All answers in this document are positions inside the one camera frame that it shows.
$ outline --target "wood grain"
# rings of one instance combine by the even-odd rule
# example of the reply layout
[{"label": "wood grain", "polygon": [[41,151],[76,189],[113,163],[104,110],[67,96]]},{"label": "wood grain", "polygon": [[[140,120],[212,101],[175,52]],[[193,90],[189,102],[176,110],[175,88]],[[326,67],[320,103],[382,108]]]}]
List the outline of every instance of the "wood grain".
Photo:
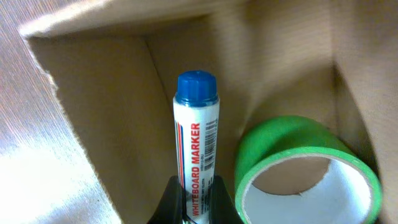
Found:
[{"label": "wood grain", "polygon": [[120,222],[18,33],[73,2],[0,2],[0,223]]}]

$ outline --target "cardboard edge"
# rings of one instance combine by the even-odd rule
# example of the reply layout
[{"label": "cardboard edge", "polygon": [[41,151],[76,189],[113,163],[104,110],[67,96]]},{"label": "cardboard edge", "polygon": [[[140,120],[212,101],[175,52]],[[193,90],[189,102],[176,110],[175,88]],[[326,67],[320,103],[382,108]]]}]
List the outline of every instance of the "cardboard edge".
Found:
[{"label": "cardboard edge", "polygon": [[119,214],[119,211],[117,210],[114,202],[111,199],[111,196],[110,196],[106,186],[104,185],[104,183],[102,182],[101,178],[99,177],[99,173],[96,171],[96,169],[94,167],[94,164],[91,162],[91,160],[90,160],[90,158],[89,158],[89,156],[87,154],[86,148],[84,147],[84,145],[82,144],[79,136],[75,132],[75,129],[73,128],[73,125],[72,125],[71,121],[69,120],[69,118],[68,118],[68,116],[67,116],[67,114],[65,112],[65,108],[62,106],[61,101],[57,97],[57,90],[58,90],[57,84],[54,82],[54,79],[51,76],[50,72],[48,70],[44,70],[43,66],[37,60],[35,54],[32,51],[32,47],[30,46],[29,41],[27,39],[24,39],[24,38],[22,38],[22,40],[23,40],[23,42],[24,42],[24,44],[25,44],[25,46],[27,48],[27,51],[28,51],[28,53],[29,53],[29,55],[30,55],[30,57],[32,59],[32,62],[34,64],[35,68],[38,69],[40,74],[45,76],[47,78],[47,80],[49,81],[50,87],[51,87],[52,99],[57,104],[59,110],[62,112],[63,117],[65,118],[65,122],[66,122],[67,126],[69,127],[69,130],[71,131],[71,134],[73,135],[73,140],[76,141],[77,144],[83,149],[83,152],[84,152],[84,155],[86,157],[86,160],[88,161],[91,169],[93,170],[93,173],[94,173],[95,177],[97,178],[98,183],[100,184],[103,192],[105,193],[105,196],[108,199],[109,204],[111,205],[111,207],[114,210],[114,212],[117,214],[119,220],[121,221],[120,223],[124,223],[122,218],[121,218],[121,216],[120,216],[120,214]]},{"label": "cardboard edge", "polygon": [[86,0],[44,15],[19,28],[24,38],[55,37],[125,22],[143,23],[202,16],[247,0]]}]

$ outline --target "red stripe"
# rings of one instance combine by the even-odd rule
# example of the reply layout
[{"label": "red stripe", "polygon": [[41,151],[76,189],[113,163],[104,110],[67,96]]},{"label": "red stripe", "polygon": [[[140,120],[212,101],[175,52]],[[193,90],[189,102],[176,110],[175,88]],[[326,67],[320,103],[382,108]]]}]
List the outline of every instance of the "red stripe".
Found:
[{"label": "red stripe", "polygon": [[180,133],[180,128],[178,128],[178,123],[175,122],[175,129],[176,129],[176,134],[175,134],[175,138],[177,139],[177,165],[178,165],[178,180],[181,183],[181,175],[180,175],[180,139],[178,138],[178,135]]},{"label": "red stripe", "polygon": [[181,186],[184,188],[184,178],[183,178],[183,164],[182,164],[182,141],[181,141],[181,125],[178,123],[178,142],[179,142],[179,147],[178,147],[178,152],[180,153],[180,182]]}]

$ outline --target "cardboard core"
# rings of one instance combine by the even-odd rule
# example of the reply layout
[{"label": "cardboard core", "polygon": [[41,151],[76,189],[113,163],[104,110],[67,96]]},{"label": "cardboard core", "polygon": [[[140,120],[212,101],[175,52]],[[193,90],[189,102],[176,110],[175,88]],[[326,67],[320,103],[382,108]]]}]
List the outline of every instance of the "cardboard core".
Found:
[{"label": "cardboard core", "polygon": [[269,194],[299,194],[322,180],[329,163],[330,160],[323,157],[289,159],[261,173],[254,180],[253,186]]},{"label": "cardboard core", "polygon": [[311,189],[299,195],[274,195],[250,185],[243,204],[245,217],[253,224],[362,223],[370,211],[371,191],[354,167],[331,159],[328,172]]}]

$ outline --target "green tape roll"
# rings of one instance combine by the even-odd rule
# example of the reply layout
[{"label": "green tape roll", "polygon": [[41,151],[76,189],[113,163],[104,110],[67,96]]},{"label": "green tape roll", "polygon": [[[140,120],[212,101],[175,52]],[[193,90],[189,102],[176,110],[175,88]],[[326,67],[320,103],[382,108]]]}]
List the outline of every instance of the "green tape roll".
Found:
[{"label": "green tape roll", "polygon": [[[310,189],[275,195],[253,186],[270,167],[305,157],[330,159]],[[375,173],[325,127],[300,116],[268,120],[242,138],[235,183],[235,206],[245,223],[373,223],[381,208]]]}]

